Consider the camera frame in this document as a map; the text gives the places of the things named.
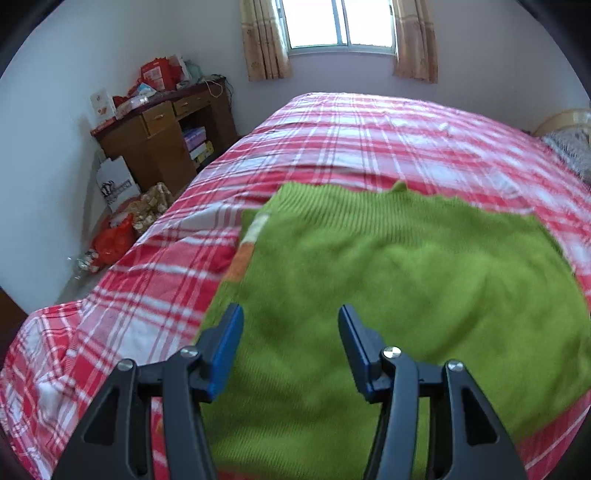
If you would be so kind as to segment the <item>red gift box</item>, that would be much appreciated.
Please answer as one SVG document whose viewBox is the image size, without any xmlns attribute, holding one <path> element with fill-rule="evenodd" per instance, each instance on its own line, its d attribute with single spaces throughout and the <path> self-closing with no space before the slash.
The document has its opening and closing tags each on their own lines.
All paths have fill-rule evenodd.
<svg viewBox="0 0 591 480">
<path fill-rule="evenodd" d="M 181 68 L 173 65 L 168 58 L 159 57 L 140 68 L 143 83 L 156 91 L 174 91 L 181 81 Z"/>
</svg>

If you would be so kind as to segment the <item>window with green frame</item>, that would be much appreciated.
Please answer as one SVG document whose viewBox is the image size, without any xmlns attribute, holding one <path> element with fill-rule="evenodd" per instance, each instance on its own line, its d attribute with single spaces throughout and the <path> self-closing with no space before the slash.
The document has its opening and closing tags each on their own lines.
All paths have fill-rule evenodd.
<svg viewBox="0 0 591 480">
<path fill-rule="evenodd" d="M 274 6 L 291 55 L 396 53 L 391 1 L 277 0 Z"/>
</svg>

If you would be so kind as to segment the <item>red plaid bed sheet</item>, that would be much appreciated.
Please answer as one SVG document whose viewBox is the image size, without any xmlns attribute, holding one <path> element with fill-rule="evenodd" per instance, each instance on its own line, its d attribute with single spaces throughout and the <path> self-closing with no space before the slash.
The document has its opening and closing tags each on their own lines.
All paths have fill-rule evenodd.
<svg viewBox="0 0 591 480">
<path fill-rule="evenodd" d="M 235 254 L 242 212 L 287 182 L 395 182 L 533 213 L 590 284 L 590 190 L 541 140 L 435 103 L 295 97 L 202 171 L 83 299 L 32 313 L 1 370 L 1 475 L 47 479 L 114 364 L 154 361 L 195 333 Z"/>
</svg>

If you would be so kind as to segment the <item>right beige curtain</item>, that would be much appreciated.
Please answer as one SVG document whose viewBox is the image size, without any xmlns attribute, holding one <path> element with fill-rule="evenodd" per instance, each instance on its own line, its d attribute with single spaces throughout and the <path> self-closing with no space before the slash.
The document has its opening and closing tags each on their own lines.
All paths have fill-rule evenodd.
<svg viewBox="0 0 591 480">
<path fill-rule="evenodd" d="M 394 0 L 394 76 L 437 84 L 435 27 L 425 0 Z"/>
</svg>

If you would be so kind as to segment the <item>green orange striped knit sweater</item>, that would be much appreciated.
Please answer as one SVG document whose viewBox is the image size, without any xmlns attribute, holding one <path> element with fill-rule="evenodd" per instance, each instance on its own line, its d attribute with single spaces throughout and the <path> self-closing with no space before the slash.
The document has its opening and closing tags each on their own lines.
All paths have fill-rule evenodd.
<svg viewBox="0 0 591 480">
<path fill-rule="evenodd" d="M 216 467 L 252 479 L 356 479 L 379 409 L 356 391 L 338 312 L 413 359 L 467 364 L 521 441 L 590 388 L 590 315 L 533 215 L 493 213 L 398 183 L 382 193 L 283 185 L 242 215 L 209 305 L 245 327 L 228 385 L 204 407 Z"/>
</svg>

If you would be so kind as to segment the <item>stacked boxes in desk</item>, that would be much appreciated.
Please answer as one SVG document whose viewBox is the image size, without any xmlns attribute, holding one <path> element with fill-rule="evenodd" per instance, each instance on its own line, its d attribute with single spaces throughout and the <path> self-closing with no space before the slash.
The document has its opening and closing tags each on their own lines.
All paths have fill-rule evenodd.
<svg viewBox="0 0 591 480">
<path fill-rule="evenodd" d="M 204 127 L 187 130 L 183 133 L 183 140 L 189 152 L 190 158 L 195 163 L 204 162 L 214 153 L 213 145 L 206 137 Z"/>
</svg>

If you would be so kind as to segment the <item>left beige curtain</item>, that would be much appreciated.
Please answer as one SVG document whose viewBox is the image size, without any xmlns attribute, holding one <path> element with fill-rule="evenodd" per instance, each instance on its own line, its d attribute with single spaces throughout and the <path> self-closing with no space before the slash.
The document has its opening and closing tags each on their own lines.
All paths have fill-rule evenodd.
<svg viewBox="0 0 591 480">
<path fill-rule="evenodd" d="M 239 7 L 249 81 L 290 78 L 287 39 L 280 27 L 276 1 L 240 0 Z"/>
</svg>

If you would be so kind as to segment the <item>striped pillow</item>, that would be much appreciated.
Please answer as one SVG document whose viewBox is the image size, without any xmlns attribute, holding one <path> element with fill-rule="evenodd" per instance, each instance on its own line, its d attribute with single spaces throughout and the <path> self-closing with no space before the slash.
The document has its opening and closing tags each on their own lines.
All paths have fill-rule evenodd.
<svg viewBox="0 0 591 480">
<path fill-rule="evenodd" d="M 554 130 L 542 137 L 549 146 L 584 183 L 591 180 L 590 131 L 572 127 Z"/>
</svg>

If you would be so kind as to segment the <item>cream wooden headboard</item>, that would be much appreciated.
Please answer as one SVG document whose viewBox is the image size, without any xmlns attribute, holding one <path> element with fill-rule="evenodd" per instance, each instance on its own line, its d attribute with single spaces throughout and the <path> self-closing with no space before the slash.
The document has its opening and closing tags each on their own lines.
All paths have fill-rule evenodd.
<svg viewBox="0 0 591 480">
<path fill-rule="evenodd" d="M 590 129 L 590 110 L 577 108 L 562 111 L 545 120 L 534 132 L 535 137 L 542 137 L 552 131 L 569 128 Z"/>
</svg>

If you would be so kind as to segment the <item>gold patterned bag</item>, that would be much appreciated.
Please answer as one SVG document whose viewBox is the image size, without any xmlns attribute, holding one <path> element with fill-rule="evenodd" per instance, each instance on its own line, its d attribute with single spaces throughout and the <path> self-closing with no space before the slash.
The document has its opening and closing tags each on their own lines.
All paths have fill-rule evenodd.
<svg viewBox="0 0 591 480">
<path fill-rule="evenodd" d="M 162 182 L 150 187 L 130 202 L 124 212 L 132 217 L 131 225 L 138 236 L 145 233 L 172 205 L 173 196 Z"/>
</svg>

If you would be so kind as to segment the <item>brown wooden desk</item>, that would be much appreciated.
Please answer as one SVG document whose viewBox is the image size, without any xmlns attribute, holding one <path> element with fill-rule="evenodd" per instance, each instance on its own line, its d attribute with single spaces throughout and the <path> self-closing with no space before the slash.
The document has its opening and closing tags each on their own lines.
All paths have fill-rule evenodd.
<svg viewBox="0 0 591 480">
<path fill-rule="evenodd" d="M 177 195 L 202 169 L 190 158 L 184 134 L 205 129 L 213 153 L 222 155 L 238 141 L 231 113 L 230 89 L 223 76 L 170 92 L 160 92 L 149 102 L 92 132 L 105 156 L 121 156 L 142 191 L 158 182 Z"/>
</svg>

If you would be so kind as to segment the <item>beige curtain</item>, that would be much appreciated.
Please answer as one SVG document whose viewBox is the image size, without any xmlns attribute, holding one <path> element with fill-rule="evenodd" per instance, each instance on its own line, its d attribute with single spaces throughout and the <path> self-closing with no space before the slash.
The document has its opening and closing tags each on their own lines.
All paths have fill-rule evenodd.
<svg viewBox="0 0 591 480">
<path fill-rule="evenodd" d="M 239 7 L 249 81 L 290 78 L 287 39 L 280 27 L 276 1 L 240 0 Z"/>
<path fill-rule="evenodd" d="M 394 0 L 394 76 L 437 84 L 435 27 L 425 0 Z"/>
</svg>

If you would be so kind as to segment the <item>white paper shopping bag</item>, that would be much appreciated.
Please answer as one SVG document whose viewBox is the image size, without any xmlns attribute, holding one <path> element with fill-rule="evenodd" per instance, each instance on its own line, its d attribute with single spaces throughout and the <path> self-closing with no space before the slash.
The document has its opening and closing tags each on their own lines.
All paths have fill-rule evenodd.
<svg viewBox="0 0 591 480">
<path fill-rule="evenodd" d="M 140 195 L 140 190 L 122 156 L 105 159 L 98 168 L 96 181 L 112 213 L 125 201 Z"/>
</svg>

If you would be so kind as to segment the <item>white card box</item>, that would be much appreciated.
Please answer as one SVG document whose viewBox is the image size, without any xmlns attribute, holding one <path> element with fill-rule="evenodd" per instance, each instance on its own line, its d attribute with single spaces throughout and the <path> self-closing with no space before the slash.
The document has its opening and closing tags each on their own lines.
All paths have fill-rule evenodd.
<svg viewBox="0 0 591 480">
<path fill-rule="evenodd" d="M 116 117 L 114 101 L 106 89 L 94 92 L 90 96 L 90 102 L 98 125 Z"/>
</svg>

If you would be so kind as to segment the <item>red plastic bag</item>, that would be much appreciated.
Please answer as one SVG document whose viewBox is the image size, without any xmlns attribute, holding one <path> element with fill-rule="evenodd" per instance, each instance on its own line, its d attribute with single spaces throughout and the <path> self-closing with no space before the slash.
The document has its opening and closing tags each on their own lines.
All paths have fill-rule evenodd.
<svg viewBox="0 0 591 480">
<path fill-rule="evenodd" d="M 92 241 L 92 249 L 102 266 L 115 264 L 133 246 L 136 232 L 131 213 L 106 218 Z"/>
</svg>

